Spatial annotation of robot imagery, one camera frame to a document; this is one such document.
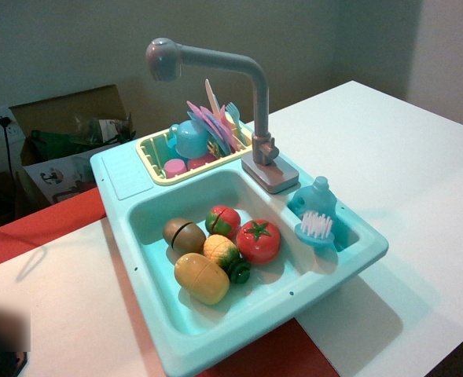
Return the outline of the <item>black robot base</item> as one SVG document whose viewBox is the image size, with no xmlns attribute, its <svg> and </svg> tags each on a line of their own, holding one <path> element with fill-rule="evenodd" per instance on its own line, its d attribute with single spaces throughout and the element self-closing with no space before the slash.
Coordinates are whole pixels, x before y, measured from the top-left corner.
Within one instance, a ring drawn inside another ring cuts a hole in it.
<svg viewBox="0 0 463 377">
<path fill-rule="evenodd" d="M 27 352 L 0 352 L 0 377 L 19 376 L 27 362 Z"/>
</svg>

